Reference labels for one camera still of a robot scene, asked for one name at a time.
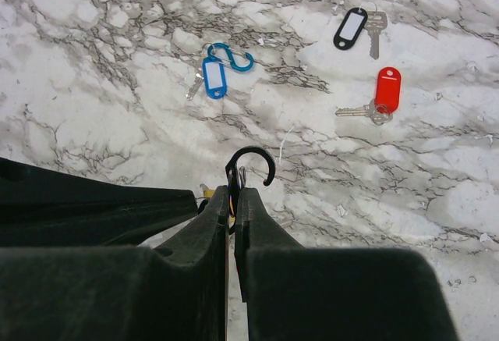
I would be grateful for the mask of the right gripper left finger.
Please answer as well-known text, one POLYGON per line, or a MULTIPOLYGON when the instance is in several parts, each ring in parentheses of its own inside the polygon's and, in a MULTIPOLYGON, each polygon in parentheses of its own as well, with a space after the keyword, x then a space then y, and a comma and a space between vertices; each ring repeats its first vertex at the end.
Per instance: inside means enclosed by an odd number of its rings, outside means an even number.
POLYGON ((224 340, 225 186, 160 246, 4 248, 4 340, 224 340))

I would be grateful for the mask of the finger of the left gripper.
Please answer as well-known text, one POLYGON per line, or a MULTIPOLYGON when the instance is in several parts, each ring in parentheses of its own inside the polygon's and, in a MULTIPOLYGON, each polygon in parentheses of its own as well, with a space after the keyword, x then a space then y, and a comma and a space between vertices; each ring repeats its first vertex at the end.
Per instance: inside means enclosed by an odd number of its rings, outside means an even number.
POLYGON ((3 246, 139 244, 196 215, 190 190, 119 186, 1 160, 3 246))

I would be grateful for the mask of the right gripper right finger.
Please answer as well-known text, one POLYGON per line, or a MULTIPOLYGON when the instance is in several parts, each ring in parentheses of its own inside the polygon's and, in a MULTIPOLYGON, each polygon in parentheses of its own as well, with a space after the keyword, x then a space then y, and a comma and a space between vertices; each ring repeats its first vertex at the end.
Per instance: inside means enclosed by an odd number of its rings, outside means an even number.
POLYGON ((241 191, 235 259, 251 340, 455 340, 440 284, 402 248, 306 248, 241 191))

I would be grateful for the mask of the black carabiner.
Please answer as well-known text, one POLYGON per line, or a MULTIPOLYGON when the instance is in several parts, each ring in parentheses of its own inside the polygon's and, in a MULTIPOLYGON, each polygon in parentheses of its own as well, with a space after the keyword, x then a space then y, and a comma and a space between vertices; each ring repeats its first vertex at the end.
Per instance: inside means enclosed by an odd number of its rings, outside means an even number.
POLYGON ((228 188, 229 234, 235 232, 238 220, 239 197, 243 188, 248 187, 248 174, 253 172, 251 165, 260 158, 264 164, 257 166, 263 186, 270 186, 276 175, 276 163, 272 154, 263 147, 246 146, 238 149, 225 165, 228 188))

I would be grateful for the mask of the blue tag key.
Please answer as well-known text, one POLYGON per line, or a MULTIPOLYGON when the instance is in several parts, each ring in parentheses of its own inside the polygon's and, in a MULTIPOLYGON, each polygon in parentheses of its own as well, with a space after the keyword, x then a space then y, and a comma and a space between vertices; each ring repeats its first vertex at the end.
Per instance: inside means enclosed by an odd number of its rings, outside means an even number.
POLYGON ((212 99, 221 99, 227 93, 228 87, 223 65, 215 58, 204 57, 200 60, 195 72, 194 84, 187 91, 186 99, 193 100, 202 85, 207 96, 212 99))

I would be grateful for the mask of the blue carabiner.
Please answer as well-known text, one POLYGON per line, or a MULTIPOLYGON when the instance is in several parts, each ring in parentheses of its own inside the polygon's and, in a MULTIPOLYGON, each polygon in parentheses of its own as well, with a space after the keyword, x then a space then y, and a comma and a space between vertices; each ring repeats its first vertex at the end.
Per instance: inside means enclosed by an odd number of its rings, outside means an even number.
POLYGON ((215 62, 218 62, 219 64, 222 64, 225 67, 231 68, 241 73, 250 71, 255 63, 254 57, 249 52, 236 50, 229 44, 221 42, 213 43, 208 46, 207 57, 214 60, 215 62), (217 56, 217 50, 223 50, 225 52, 225 59, 217 56), (238 64, 235 57, 244 59, 246 63, 244 65, 238 64))

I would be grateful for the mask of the yellow tag key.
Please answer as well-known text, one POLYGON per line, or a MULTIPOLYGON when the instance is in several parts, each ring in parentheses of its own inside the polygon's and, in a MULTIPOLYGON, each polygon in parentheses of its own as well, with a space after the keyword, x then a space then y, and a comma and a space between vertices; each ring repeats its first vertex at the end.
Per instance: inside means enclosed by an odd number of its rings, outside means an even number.
MULTIPOLYGON (((198 206, 198 213, 200 214, 207 204, 209 203, 210 199, 213 197, 215 189, 211 189, 205 184, 200 184, 200 189, 202 190, 203 196, 202 196, 202 201, 200 202, 198 206)), ((235 221, 235 216, 232 214, 232 204, 229 204, 230 206, 230 212, 229 212, 229 221, 234 222, 235 221)))

